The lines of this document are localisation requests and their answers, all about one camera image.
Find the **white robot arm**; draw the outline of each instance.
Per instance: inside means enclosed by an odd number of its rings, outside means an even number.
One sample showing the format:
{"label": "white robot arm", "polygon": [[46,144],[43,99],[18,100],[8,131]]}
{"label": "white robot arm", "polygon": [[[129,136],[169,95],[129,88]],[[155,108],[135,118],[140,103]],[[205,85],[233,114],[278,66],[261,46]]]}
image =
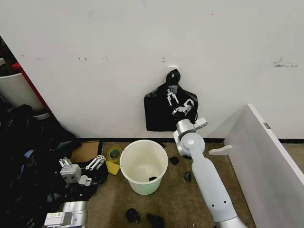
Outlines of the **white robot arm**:
{"label": "white robot arm", "polygon": [[198,119],[195,124],[192,124],[186,116],[194,107],[193,101],[189,99],[184,106],[180,106],[176,95],[171,90],[167,90],[167,95],[169,104],[173,108],[172,115],[177,122],[177,130],[173,134],[177,149],[181,156],[187,155],[193,159],[192,172],[216,227],[246,228],[247,226],[238,218],[213,163],[203,155],[204,139],[195,132],[207,125],[206,119]]}
{"label": "white robot arm", "polygon": [[[192,125],[188,119],[182,121],[184,126],[185,124],[188,126]],[[188,133],[183,134],[180,141],[179,137],[176,138],[178,132],[175,132],[175,141],[180,148],[181,155],[187,155],[193,159],[192,172],[216,223],[216,227],[246,228],[238,218],[231,199],[213,163],[203,156],[205,150],[203,138],[194,132],[195,128],[192,127],[192,132],[188,131]]]}

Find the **silver metal part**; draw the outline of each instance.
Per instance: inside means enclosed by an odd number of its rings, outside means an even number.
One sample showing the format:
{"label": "silver metal part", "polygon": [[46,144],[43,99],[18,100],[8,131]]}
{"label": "silver metal part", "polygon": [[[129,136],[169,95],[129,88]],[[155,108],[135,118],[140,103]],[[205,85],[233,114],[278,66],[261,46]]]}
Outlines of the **silver metal part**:
{"label": "silver metal part", "polygon": [[92,183],[92,178],[88,178],[86,175],[82,175],[78,183],[89,186]]}
{"label": "silver metal part", "polygon": [[65,165],[62,167],[60,174],[66,183],[78,183],[81,177],[81,169],[77,164]]}
{"label": "silver metal part", "polygon": [[72,213],[71,212],[56,212],[48,213],[44,226],[50,228],[57,228],[61,226],[70,225],[72,222]]}
{"label": "silver metal part", "polygon": [[169,101],[170,106],[172,106],[171,97],[170,97],[170,96],[172,96],[172,97],[175,99],[176,103],[179,104],[179,101],[178,101],[178,99],[176,98],[176,95],[175,95],[173,92],[171,92],[171,90],[167,89],[167,99],[168,99],[168,101]]}
{"label": "silver metal part", "polygon": [[99,163],[99,165],[96,167],[96,170],[99,170],[99,168],[102,166],[102,163]]}
{"label": "silver metal part", "polygon": [[59,159],[59,163],[60,163],[61,167],[64,167],[64,163],[63,163],[62,159]]}
{"label": "silver metal part", "polygon": [[195,121],[195,124],[193,125],[193,127],[195,128],[195,130],[198,130],[202,127],[207,126],[207,124],[208,124],[207,120],[204,117],[202,117],[202,118],[198,119],[197,121]]}
{"label": "silver metal part", "polygon": [[91,165],[93,165],[93,164],[95,163],[96,160],[97,160],[97,157],[94,158],[94,159],[90,162],[90,164],[87,165],[87,166],[85,167],[85,169],[88,170],[88,169],[91,167]]}
{"label": "silver metal part", "polygon": [[86,170],[90,170],[92,171],[95,167],[98,170],[100,168],[100,166],[105,162],[106,158],[103,155],[98,155],[96,158],[93,159],[93,161],[86,166]]}
{"label": "silver metal part", "polygon": [[96,162],[94,163],[94,165],[92,165],[92,167],[90,167],[90,171],[92,171],[97,165],[98,163],[100,162],[100,158],[97,158]]}
{"label": "silver metal part", "polygon": [[194,107],[194,102],[191,100],[191,99],[188,99],[185,103],[184,103],[184,106],[180,106],[178,107],[177,109],[175,109],[173,112],[172,112],[172,115],[179,111],[179,112],[183,112],[185,115],[188,114],[188,112],[192,109],[192,107]]}
{"label": "silver metal part", "polygon": [[177,130],[173,133],[174,140],[176,143],[177,150],[179,151],[181,156],[187,155],[191,156],[189,152],[184,151],[181,147],[180,141],[181,137],[183,137],[187,133],[194,133],[196,130],[204,127],[207,125],[207,120],[202,117],[198,119],[195,124],[192,124],[189,119],[183,119],[181,121],[178,121],[176,124]]}
{"label": "silver metal part", "polygon": [[63,212],[48,213],[44,226],[47,228],[86,228],[87,201],[67,202]]}
{"label": "silver metal part", "polygon": [[183,119],[178,121],[176,127],[180,138],[187,133],[195,132],[195,128],[189,119]]}

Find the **yellow tape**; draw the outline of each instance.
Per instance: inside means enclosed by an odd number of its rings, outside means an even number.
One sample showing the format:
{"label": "yellow tape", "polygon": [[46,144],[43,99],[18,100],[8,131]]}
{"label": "yellow tape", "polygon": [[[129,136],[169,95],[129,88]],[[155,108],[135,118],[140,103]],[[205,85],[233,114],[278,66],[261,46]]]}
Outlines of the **yellow tape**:
{"label": "yellow tape", "polygon": [[110,162],[116,163],[119,165],[120,155],[123,150],[120,147],[111,147],[106,153],[106,159]]}

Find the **white container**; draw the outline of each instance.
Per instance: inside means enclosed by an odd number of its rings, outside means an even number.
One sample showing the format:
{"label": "white container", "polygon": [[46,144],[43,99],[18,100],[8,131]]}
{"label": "white container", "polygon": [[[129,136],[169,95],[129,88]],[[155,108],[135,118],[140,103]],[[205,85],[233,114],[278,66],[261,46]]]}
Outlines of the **white container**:
{"label": "white container", "polygon": [[128,145],[120,157],[120,169],[131,188],[140,195],[155,192],[168,167],[168,155],[158,143],[138,140]]}

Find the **white plastic cup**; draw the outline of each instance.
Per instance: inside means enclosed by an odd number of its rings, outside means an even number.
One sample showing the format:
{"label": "white plastic cup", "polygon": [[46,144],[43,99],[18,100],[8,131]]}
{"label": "white plastic cup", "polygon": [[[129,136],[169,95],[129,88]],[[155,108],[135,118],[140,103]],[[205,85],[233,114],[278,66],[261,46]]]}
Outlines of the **white plastic cup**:
{"label": "white plastic cup", "polygon": [[168,167],[168,155],[158,143],[138,140],[129,144],[120,157],[120,169],[131,188],[140,195],[155,192]]}

